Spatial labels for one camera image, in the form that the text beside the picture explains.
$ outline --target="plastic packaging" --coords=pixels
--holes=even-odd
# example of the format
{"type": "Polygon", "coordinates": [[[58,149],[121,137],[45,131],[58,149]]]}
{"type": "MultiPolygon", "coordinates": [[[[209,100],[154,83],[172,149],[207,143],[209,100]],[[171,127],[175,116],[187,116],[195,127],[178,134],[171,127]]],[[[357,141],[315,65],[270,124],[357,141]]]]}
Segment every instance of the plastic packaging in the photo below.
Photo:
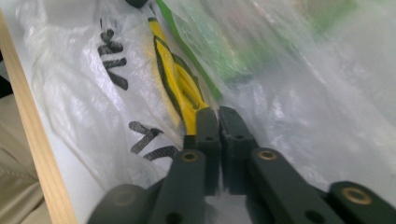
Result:
{"type": "Polygon", "coordinates": [[[17,16],[35,98],[103,190],[164,177],[186,129],[161,82],[147,16],[123,0],[25,1],[17,16]]]}
{"type": "Polygon", "coordinates": [[[262,147],[315,187],[350,180],[396,206],[394,1],[157,2],[262,147]]]}

